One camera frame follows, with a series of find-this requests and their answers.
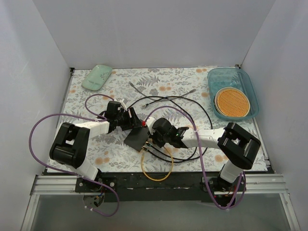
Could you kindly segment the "aluminium frame rail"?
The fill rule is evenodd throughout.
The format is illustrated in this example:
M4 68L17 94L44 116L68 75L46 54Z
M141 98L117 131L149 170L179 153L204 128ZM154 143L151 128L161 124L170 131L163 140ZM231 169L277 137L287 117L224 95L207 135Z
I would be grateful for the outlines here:
M26 211L23 227L30 227L34 219L34 209L37 207L40 195L85 195L94 196L92 193L78 193L75 191L76 182L79 177L45 174L36 176L30 193L30 202ZM257 174L248 172L244 181L244 190L239 193L244 194L278 194L281 198L282 205L293 231L300 229L297 221L290 196L289 190L282 174Z

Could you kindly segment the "black network switch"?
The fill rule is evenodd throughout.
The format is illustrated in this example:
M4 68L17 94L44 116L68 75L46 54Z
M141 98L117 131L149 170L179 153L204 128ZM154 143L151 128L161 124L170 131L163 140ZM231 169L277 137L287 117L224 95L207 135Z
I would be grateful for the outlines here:
M128 136L124 139L124 144L140 152L150 136L147 127L133 128Z

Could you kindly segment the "floral patterned table mat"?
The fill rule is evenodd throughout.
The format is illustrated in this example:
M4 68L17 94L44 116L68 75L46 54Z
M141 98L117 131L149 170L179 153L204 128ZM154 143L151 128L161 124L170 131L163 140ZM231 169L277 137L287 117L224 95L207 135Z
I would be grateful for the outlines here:
M208 67L114 69L102 88L91 92L81 86L89 70L75 70L61 121L77 123L83 117L93 118L111 99L126 99L140 119L151 115L165 118L176 127L223 128L227 121L214 114L208 72ZM103 172L220 171L228 160L218 149L205 149L200 155L197 149L177 149L169 144L137 152L124 144L127 135L117 128L109 135L91 139L89 160Z

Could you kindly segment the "teal plastic tray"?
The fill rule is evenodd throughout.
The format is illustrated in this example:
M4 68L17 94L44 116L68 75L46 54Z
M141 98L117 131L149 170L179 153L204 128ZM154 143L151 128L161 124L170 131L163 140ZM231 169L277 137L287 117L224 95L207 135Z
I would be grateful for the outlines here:
M210 70L207 74L208 87L211 105L214 114L219 119L225 121L242 121L256 117L259 113L259 105L249 75L242 69L232 67L218 67ZM232 87L245 94L250 103L250 110L244 117L230 117L221 114L214 103L214 99L219 90Z

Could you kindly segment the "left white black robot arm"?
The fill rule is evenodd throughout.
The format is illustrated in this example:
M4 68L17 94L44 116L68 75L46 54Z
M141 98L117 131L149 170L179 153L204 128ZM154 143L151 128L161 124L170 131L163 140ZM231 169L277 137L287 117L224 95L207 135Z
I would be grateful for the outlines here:
M133 108L127 108L120 102L110 101L106 111L98 114L94 121L79 124L62 123L51 146L50 159L86 177L86 187L93 193L98 192L103 184L97 177L98 168L87 158L89 140L109 134L117 127L125 131L140 126L142 121Z

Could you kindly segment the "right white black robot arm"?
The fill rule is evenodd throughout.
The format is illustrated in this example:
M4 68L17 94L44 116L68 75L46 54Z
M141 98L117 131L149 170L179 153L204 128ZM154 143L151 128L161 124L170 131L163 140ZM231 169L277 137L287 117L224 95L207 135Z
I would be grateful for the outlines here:
M146 125L154 144L160 148L168 143L183 149L220 149L227 156L228 162L222 167L215 184L223 191L231 190L240 173L252 168L261 147L258 138L234 122L224 128L197 131L189 127L176 128L165 118L156 120L150 117Z

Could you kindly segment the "orange woven round coaster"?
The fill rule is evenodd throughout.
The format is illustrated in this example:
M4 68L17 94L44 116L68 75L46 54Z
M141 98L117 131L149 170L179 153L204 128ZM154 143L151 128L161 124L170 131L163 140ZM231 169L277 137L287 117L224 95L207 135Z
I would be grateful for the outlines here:
M215 95L214 103L218 112L228 117L245 117L250 111L247 96L233 87L220 89Z

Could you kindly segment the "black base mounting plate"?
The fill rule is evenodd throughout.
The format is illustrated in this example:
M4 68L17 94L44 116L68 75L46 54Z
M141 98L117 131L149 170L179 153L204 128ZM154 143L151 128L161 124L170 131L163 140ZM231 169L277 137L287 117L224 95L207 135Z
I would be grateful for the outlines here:
M218 203L225 206L232 193L239 185L239 192L244 190L244 181L236 179L234 183L223 183L217 172L208 172L209 188L205 185L202 172L175 172L166 180L152 181L143 173L102 173L98 180L110 187L77 179L75 191L78 193L102 194L105 202L116 202L113 192L121 201L201 201L211 202L213 195Z

